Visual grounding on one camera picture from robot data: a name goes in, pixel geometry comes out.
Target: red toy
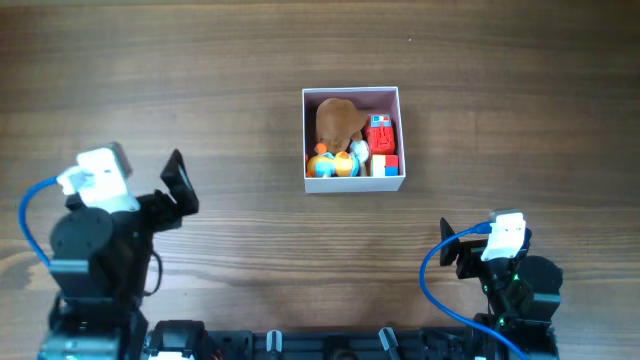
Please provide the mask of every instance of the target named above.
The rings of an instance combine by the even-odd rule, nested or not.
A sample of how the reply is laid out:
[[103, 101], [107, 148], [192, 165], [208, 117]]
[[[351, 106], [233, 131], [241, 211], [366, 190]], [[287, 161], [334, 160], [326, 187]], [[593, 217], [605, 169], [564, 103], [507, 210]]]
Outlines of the red toy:
[[389, 114], [369, 114], [365, 126], [371, 155], [393, 155], [396, 152], [395, 135]]

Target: wood grain surface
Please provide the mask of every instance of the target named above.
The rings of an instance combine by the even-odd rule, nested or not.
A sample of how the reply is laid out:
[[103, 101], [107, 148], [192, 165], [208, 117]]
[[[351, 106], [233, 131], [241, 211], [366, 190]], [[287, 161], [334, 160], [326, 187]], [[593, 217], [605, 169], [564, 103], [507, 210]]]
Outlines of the wood grain surface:
[[[640, 18], [632, 1], [249, 1], [0, 10], [0, 358], [34, 358], [55, 283], [20, 233], [25, 189], [120, 141], [136, 194], [179, 148], [201, 211], [158, 234], [142, 309], [209, 329], [453, 325], [418, 267], [454, 228], [525, 211], [564, 269], [563, 359], [640, 355]], [[305, 87], [400, 88], [397, 193], [311, 196]], [[45, 251], [58, 189], [29, 222]], [[155, 267], [148, 282], [155, 281]], [[473, 316], [476, 280], [428, 282]]]

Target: blue cable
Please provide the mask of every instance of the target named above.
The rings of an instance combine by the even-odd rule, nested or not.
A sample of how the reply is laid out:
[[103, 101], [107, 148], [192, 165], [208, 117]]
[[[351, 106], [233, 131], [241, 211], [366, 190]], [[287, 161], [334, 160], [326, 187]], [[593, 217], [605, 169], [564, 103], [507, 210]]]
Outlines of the blue cable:
[[431, 260], [431, 258], [433, 257], [433, 255], [435, 255], [440, 249], [442, 249], [443, 247], [447, 246], [450, 242], [456, 240], [457, 238], [464, 236], [464, 235], [469, 235], [469, 234], [489, 234], [491, 233], [491, 226], [489, 225], [490, 223], [486, 222], [486, 223], [480, 223], [477, 224], [467, 230], [461, 231], [457, 234], [451, 235], [449, 236], [447, 239], [445, 239], [444, 241], [442, 241], [440, 244], [438, 244], [436, 247], [434, 247], [433, 249], [431, 249], [431, 251], [429, 251], [429, 253], [427, 254], [427, 256], [425, 256], [424, 260], [422, 261], [422, 265], [420, 266], [420, 287], [422, 288], [422, 292], [424, 293], [424, 296], [427, 297], [427, 299], [429, 301], [431, 301], [431, 303], [437, 307], [438, 309], [440, 309], [443, 313], [451, 316], [452, 318], [458, 320], [459, 322], [471, 326], [472, 328], [482, 331], [492, 337], [494, 337], [496, 340], [499, 340], [500, 342], [502, 342], [504, 345], [506, 345], [511, 351], [513, 351], [521, 360], [528, 360], [527, 355], [525, 355], [520, 349], [518, 349], [518, 347], [512, 343], [511, 341], [509, 341], [509, 339], [507, 339], [506, 337], [504, 337], [502, 334], [500, 334], [499, 332], [484, 326], [480, 323], [477, 323], [473, 320], [467, 319], [455, 312], [453, 312], [452, 310], [448, 309], [447, 307], [445, 307], [444, 305], [442, 305], [438, 300], [436, 300], [436, 298], [433, 297], [433, 295], [431, 295], [431, 293], [429, 292], [429, 290], [427, 289], [427, 284], [425, 282], [425, 274], [427, 272], [427, 263], [429, 262], [429, 260]]
[[44, 254], [40, 246], [38, 246], [36, 239], [34, 239], [33, 234], [31, 234], [31, 230], [29, 230], [29, 225], [27, 225], [27, 207], [29, 206], [31, 198], [33, 198], [40, 190], [57, 183], [58, 181], [54, 176], [52, 178], [43, 180], [27, 189], [27, 192], [24, 194], [24, 197], [20, 202], [20, 209], [18, 210], [18, 222], [20, 223], [22, 233], [24, 234], [24, 237], [27, 238], [27, 242], [29, 243], [29, 245], [31, 245], [33, 251], [36, 253], [36, 255], [38, 255], [40, 260], [47, 268], [49, 267], [49, 258]]

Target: black cable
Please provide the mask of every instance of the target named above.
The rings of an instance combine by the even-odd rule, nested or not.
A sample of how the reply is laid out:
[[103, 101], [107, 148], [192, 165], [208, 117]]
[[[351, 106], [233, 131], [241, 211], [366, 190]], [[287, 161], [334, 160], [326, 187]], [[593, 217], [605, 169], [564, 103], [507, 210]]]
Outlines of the black cable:
[[152, 292], [148, 292], [145, 290], [145, 292], [143, 293], [144, 296], [151, 296], [155, 294], [156, 291], [160, 289], [160, 283], [162, 282], [162, 260], [160, 260], [160, 255], [158, 255], [155, 250], [151, 250], [151, 255], [153, 255], [153, 257], [156, 258], [156, 261], [158, 262], [158, 282], [156, 283], [156, 287]]

